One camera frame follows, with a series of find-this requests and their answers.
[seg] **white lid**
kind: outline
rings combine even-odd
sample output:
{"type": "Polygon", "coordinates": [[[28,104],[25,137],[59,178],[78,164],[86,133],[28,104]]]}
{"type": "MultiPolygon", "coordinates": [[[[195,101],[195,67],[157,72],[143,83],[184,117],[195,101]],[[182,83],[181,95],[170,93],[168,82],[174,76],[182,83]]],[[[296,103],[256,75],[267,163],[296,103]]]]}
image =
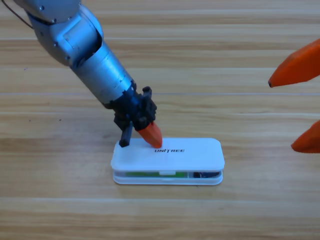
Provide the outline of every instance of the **white lid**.
{"type": "Polygon", "coordinates": [[[225,159],[214,138],[163,138],[161,148],[132,138],[126,147],[117,142],[111,166],[118,172],[220,172],[225,159]]]}

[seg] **wooden table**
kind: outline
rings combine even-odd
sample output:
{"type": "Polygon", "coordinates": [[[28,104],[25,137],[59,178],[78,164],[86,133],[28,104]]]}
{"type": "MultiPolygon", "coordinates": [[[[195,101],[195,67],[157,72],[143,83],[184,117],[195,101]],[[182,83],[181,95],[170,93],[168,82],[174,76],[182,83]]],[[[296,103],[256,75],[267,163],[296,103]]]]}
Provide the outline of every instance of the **wooden table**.
{"type": "Polygon", "coordinates": [[[0,239],[319,240],[320,155],[290,147],[320,119],[319,78],[268,79],[320,38],[320,2],[83,3],[139,92],[153,89],[163,136],[221,141],[224,180],[115,184],[114,113],[1,6],[0,239]]]}

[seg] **orange object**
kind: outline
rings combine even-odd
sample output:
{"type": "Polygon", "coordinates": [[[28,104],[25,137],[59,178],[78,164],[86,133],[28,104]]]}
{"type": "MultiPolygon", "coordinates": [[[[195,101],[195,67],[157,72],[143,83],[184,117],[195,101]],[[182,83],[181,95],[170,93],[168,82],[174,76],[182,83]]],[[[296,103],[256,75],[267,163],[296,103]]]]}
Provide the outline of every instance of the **orange object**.
{"type": "Polygon", "coordinates": [[[304,132],[291,147],[299,153],[320,154],[320,120],[304,132]]]}
{"type": "MultiPolygon", "coordinates": [[[[320,75],[320,39],[295,51],[284,60],[269,79],[271,88],[307,82],[320,75]]],[[[292,145],[299,153],[320,153],[320,120],[292,145]]]]}
{"type": "Polygon", "coordinates": [[[269,79],[271,88],[307,82],[320,75],[320,39],[288,56],[269,79]]]}
{"type": "Polygon", "coordinates": [[[143,139],[152,145],[154,148],[162,147],[162,134],[160,128],[156,125],[155,122],[151,122],[145,129],[137,131],[143,139]]]}

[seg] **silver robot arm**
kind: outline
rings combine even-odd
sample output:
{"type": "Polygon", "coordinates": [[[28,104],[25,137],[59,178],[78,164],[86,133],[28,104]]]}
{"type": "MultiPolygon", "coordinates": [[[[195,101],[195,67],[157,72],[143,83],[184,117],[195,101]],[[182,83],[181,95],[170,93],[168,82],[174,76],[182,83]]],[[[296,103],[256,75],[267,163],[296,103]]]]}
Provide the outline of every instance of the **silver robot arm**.
{"type": "Polygon", "coordinates": [[[157,106],[150,87],[137,85],[104,41],[103,29],[80,0],[14,0],[22,7],[43,48],[78,76],[122,130],[119,144],[130,144],[132,128],[155,148],[162,146],[155,124],[157,106]]]}

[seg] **white box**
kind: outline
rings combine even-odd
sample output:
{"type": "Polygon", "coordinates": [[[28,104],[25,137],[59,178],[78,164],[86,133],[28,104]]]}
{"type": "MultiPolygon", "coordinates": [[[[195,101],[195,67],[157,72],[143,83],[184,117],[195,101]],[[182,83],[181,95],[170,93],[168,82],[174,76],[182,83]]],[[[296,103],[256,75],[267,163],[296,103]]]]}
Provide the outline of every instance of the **white box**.
{"type": "Polygon", "coordinates": [[[113,179],[125,185],[218,185],[225,159],[214,138],[163,138],[153,148],[142,138],[115,145],[111,160],[113,179]]]}

